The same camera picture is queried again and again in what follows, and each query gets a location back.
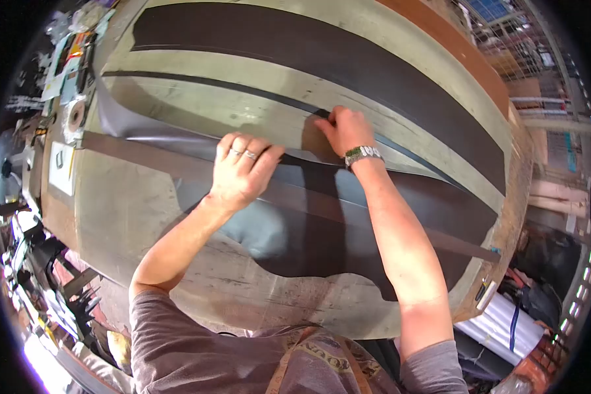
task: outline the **t-shirt sleeve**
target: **t-shirt sleeve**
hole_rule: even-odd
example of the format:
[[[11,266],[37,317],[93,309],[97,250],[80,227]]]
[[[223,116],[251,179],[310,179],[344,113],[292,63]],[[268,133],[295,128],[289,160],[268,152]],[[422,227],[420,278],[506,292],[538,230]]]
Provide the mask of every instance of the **t-shirt sleeve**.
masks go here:
[[[401,364],[401,380],[411,394],[468,394],[454,340],[412,354]]]
[[[151,382],[166,378],[183,367],[184,358],[177,351],[191,340],[212,335],[180,311],[162,293],[146,290],[135,296],[129,309],[132,326],[132,371],[138,392]]]

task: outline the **person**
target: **person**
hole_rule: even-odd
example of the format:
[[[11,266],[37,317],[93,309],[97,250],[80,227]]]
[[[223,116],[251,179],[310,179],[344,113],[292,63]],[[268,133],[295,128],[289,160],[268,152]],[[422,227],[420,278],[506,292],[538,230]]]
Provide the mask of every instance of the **person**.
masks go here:
[[[265,139],[233,133],[217,146],[210,192],[147,252],[134,273],[129,287],[132,369],[139,392],[468,392],[438,258],[372,149],[370,125],[363,114],[342,106],[315,125],[335,153],[351,153],[350,169],[365,191],[400,308],[402,387],[356,342],[320,326],[260,330],[251,338],[218,335],[169,298],[210,236],[263,193],[285,152]]]

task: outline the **hand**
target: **hand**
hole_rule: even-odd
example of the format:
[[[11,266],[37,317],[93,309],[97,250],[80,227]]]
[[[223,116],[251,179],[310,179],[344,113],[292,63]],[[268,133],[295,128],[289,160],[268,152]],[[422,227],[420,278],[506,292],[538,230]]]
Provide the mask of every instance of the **hand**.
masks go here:
[[[205,199],[226,214],[245,208],[265,191],[284,152],[284,146],[263,138],[227,134],[217,145],[212,188]]]
[[[338,105],[333,108],[328,120],[317,119],[314,123],[322,130],[340,158],[357,146],[374,146],[372,129],[359,111]]]

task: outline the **forearm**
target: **forearm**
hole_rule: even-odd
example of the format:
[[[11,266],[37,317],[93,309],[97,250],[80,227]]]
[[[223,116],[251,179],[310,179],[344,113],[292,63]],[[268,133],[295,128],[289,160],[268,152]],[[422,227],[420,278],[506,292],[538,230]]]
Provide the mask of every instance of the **forearm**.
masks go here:
[[[381,258],[399,302],[411,305],[446,295],[435,251],[384,163],[361,160],[353,170],[363,185]]]
[[[425,230],[378,159],[353,164],[370,210],[379,253],[400,305],[399,353],[404,362],[453,338],[444,275]]]
[[[209,196],[177,226],[162,237],[142,258],[130,285],[130,299],[140,291],[170,292],[210,236],[232,216]]]

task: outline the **right hand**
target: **right hand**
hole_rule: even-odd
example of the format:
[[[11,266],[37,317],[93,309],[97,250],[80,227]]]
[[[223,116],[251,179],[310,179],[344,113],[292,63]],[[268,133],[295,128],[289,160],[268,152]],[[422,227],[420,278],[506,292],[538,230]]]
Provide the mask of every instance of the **right hand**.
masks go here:
[[[344,106],[336,106],[326,119],[314,122],[339,157],[357,146],[375,146],[374,134],[363,114]]]

